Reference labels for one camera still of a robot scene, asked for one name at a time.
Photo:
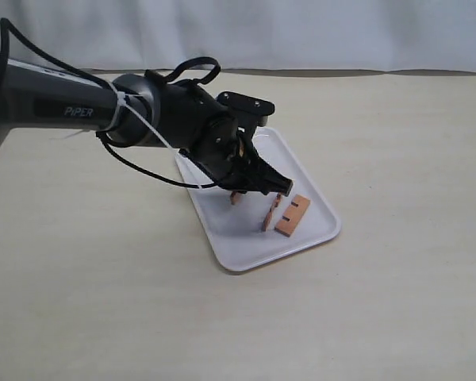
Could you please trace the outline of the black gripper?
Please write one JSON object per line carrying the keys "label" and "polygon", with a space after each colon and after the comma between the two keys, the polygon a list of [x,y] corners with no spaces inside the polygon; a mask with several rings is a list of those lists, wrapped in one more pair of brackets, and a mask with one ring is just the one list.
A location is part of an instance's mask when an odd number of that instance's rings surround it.
{"label": "black gripper", "polygon": [[255,130],[240,126],[235,114],[220,113],[205,125],[186,157],[227,191],[288,196],[293,180],[259,157],[252,143]]}

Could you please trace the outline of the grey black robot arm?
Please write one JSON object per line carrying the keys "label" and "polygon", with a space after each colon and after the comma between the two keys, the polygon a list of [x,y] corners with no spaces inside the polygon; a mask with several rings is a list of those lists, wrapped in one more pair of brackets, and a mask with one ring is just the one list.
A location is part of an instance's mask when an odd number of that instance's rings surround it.
{"label": "grey black robot arm", "polygon": [[18,128],[88,129],[117,148],[171,146],[227,191],[289,194],[293,183],[259,156],[252,138],[271,102],[205,90],[219,70],[184,79],[146,71],[111,83],[9,60],[0,82],[0,146]]}

